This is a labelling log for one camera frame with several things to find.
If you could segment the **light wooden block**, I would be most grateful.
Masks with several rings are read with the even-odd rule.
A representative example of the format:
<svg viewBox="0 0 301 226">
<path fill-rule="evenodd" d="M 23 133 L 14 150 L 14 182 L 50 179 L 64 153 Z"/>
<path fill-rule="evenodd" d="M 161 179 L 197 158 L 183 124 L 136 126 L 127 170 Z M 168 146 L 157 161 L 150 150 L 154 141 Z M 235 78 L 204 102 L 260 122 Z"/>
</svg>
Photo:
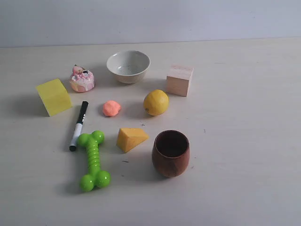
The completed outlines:
<svg viewBox="0 0 301 226">
<path fill-rule="evenodd" d="M 187 97 L 193 72 L 193 67 L 172 65 L 166 76 L 166 91 L 170 94 Z"/>
</svg>

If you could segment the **pink toy cake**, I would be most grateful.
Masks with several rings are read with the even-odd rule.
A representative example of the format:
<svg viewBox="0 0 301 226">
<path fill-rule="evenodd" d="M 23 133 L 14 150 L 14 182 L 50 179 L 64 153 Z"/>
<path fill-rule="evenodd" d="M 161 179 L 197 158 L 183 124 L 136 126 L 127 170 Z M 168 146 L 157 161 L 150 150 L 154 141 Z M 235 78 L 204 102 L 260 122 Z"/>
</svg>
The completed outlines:
<svg viewBox="0 0 301 226">
<path fill-rule="evenodd" d="M 70 76 L 70 84 L 75 92 L 88 92 L 95 87 L 95 78 L 90 70 L 74 65 Z"/>
</svg>

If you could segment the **green toy bone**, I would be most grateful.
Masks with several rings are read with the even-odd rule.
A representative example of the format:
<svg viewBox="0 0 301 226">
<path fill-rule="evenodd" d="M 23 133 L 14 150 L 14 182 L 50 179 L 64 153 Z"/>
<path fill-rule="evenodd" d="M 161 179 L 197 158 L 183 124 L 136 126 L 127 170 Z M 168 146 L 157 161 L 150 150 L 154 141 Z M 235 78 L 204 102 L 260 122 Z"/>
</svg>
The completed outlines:
<svg viewBox="0 0 301 226">
<path fill-rule="evenodd" d="M 83 133 L 77 139 L 77 144 L 86 149 L 88 173 L 80 180 L 80 188 L 90 192 L 94 187 L 103 188 L 110 184 L 111 175 L 101 169 L 99 145 L 104 141 L 104 133 L 95 130 L 91 134 Z"/>
</svg>

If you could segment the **white ceramic bowl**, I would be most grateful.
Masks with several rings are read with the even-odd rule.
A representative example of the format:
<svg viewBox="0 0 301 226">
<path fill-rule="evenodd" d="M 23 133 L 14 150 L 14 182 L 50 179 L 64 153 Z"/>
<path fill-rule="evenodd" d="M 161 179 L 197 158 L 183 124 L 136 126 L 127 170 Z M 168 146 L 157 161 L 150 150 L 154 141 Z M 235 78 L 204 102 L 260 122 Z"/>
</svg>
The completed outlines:
<svg viewBox="0 0 301 226">
<path fill-rule="evenodd" d="M 134 84 L 141 81 L 150 64 L 150 58 L 137 50 L 124 50 L 115 53 L 106 62 L 110 73 L 117 81 L 124 84 Z"/>
</svg>

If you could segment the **orange sponge wedge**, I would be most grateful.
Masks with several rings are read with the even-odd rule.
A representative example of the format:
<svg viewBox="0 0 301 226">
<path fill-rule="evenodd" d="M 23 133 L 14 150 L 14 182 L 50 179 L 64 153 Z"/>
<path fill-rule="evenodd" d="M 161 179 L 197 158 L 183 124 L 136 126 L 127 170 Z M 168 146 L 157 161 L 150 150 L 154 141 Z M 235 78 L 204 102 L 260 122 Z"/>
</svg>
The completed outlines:
<svg viewBox="0 0 301 226">
<path fill-rule="evenodd" d="M 149 138 L 148 134 L 140 128 L 120 128 L 117 138 L 117 146 L 127 153 L 140 143 Z"/>
</svg>

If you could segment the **yellow lemon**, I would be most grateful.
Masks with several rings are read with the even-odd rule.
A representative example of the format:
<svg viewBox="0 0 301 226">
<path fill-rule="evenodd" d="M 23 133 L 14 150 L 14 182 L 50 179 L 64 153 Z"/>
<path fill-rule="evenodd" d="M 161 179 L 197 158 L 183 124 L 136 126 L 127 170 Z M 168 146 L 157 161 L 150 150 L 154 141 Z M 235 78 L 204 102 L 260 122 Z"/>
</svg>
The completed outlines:
<svg viewBox="0 0 301 226">
<path fill-rule="evenodd" d="M 156 89 L 145 97 L 143 107 L 151 116 L 161 115 L 169 107 L 169 97 L 164 91 Z"/>
</svg>

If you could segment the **brown wooden cup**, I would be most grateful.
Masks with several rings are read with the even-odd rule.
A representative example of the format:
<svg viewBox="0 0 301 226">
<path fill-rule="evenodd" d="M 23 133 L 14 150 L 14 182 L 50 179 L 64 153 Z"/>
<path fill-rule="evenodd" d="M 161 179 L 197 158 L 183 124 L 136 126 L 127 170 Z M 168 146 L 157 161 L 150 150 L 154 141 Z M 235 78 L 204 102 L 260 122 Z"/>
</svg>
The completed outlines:
<svg viewBox="0 0 301 226">
<path fill-rule="evenodd" d="M 157 135 L 152 149 L 152 163 L 166 178 L 181 175 L 190 161 L 188 138 L 177 130 L 165 130 Z"/>
</svg>

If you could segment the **black white marker pen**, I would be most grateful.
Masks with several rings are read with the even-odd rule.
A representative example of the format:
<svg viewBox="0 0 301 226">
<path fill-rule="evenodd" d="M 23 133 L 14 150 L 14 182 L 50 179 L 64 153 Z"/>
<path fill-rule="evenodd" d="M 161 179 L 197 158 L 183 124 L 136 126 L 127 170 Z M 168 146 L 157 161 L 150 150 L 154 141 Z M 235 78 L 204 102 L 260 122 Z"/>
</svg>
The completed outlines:
<svg viewBox="0 0 301 226">
<path fill-rule="evenodd" d="M 74 152 L 77 148 L 77 139 L 81 134 L 81 130 L 82 130 L 82 126 L 83 126 L 83 121 L 86 115 L 86 111 L 87 111 L 87 107 L 88 107 L 88 102 L 87 101 L 83 101 L 81 104 L 81 108 L 80 108 L 80 112 L 79 112 L 79 116 L 75 125 L 75 130 L 69 145 L 69 150 L 71 152 Z"/>
</svg>

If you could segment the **orange clay blob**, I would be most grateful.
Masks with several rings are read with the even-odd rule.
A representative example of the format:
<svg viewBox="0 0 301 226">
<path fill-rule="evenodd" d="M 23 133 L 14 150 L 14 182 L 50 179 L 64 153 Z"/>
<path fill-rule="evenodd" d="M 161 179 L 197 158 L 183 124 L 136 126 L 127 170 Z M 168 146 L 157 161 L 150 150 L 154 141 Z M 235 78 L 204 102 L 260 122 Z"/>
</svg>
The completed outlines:
<svg viewBox="0 0 301 226">
<path fill-rule="evenodd" d="M 103 104 L 103 114 L 108 117 L 116 116 L 121 110 L 121 105 L 114 101 L 109 100 Z"/>
</svg>

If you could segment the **yellow foam cube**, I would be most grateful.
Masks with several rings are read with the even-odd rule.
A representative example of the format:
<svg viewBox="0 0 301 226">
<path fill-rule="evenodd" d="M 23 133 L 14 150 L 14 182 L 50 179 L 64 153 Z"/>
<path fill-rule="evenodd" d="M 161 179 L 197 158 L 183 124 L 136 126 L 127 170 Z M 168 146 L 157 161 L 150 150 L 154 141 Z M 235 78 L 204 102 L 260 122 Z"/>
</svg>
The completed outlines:
<svg viewBox="0 0 301 226">
<path fill-rule="evenodd" d="M 49 116 L 54 116 L 72 107 L 71 98 L 59 79 L 36 86 L 36 90 Z"/>
</svg>

